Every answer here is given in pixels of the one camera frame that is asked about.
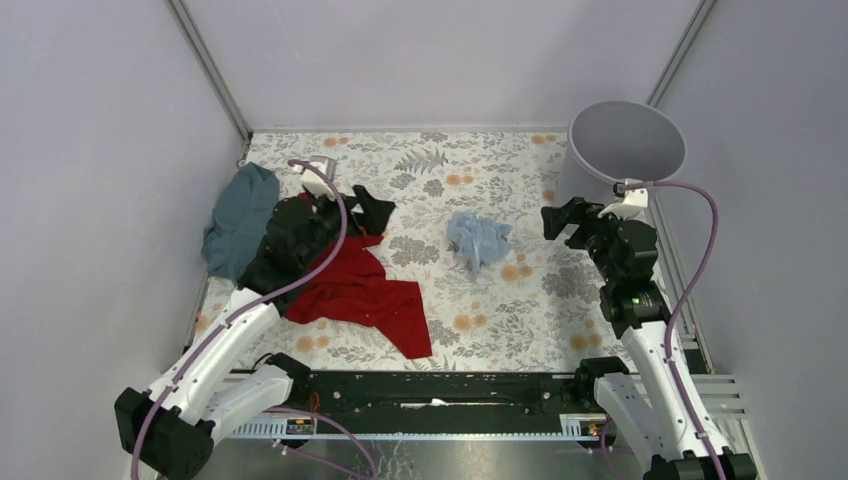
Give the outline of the light blue plastic trash bag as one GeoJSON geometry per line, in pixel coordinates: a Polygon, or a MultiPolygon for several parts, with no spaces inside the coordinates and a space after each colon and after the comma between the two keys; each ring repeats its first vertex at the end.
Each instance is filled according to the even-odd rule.
{"type": "Polygon", "coordinates": [[[504,259],[512,250],[509,235],[513,226],[475,212],[455,212],[446,227],[446,237],[456,255],[467,261],[473,278],[482,267],[504,259]]]}

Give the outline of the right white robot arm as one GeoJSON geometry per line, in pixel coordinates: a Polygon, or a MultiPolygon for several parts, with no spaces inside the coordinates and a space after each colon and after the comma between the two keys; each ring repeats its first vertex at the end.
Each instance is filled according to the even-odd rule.
{"type": "Polygon", "coordinates": [[[736,453],[698,395],[653,268],[656,230],[581,197],[541,210],[544,236],[575,231],[565,244],[589,255],[604,284],[604,319],[634,363],[635,381],[617,357],[586,359],[575,372],[575,402],[604,410],[630,445],[646,479],[755,479],[752,457],[736,453]]]}

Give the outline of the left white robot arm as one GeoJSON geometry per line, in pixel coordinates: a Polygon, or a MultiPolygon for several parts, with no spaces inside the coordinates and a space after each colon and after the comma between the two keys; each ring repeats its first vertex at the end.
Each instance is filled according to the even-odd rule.
{"type": "Polygon", "coordinates": [[[307,193],[275,205],[256,256],[213,325],[147,389],[126,388],[116,399],[132,478],[147,466],[169,479],[192,479],[221,440],[261,412],[282,407],[302,415],[316,407],[313,372],[286,354],[271,355],[234,386],[219,386],[343,242],[383,234],[395,208],[362,185],[350,196],[307,193]]]}

